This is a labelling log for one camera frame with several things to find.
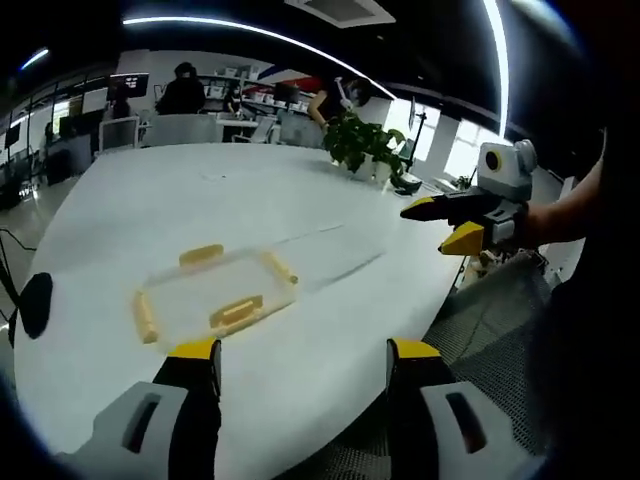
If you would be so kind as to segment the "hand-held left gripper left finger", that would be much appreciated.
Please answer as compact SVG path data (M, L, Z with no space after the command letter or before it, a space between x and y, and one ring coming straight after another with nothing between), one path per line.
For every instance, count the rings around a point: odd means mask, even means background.
M75 479L212 479L221 427L221 341L178 346L93 421L56 460Z

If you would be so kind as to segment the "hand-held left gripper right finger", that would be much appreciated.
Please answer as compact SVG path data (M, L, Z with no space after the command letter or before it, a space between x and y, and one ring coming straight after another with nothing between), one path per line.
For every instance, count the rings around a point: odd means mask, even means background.
M540 465L512 421L472 383L456 382L440 352L387 340L387 439L393 479L531 479Z

